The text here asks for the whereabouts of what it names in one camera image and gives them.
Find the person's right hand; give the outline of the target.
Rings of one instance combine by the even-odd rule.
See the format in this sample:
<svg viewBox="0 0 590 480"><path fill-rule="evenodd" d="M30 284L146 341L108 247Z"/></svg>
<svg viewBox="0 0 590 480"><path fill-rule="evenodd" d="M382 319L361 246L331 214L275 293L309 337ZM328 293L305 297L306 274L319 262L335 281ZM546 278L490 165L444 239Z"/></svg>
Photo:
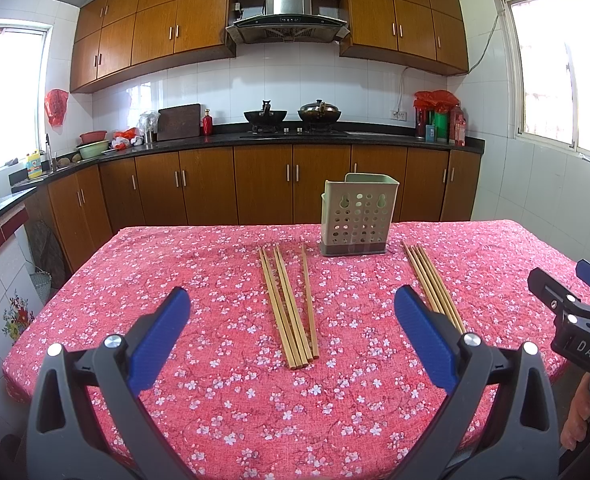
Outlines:
<svg viewBox="0 0 590 480"><path fill-rule="evenodd" d="M590 374L582 376L572 398L568 416L560 433L560 444L565 450L573 451L587 435L590 419Z"/></svg>

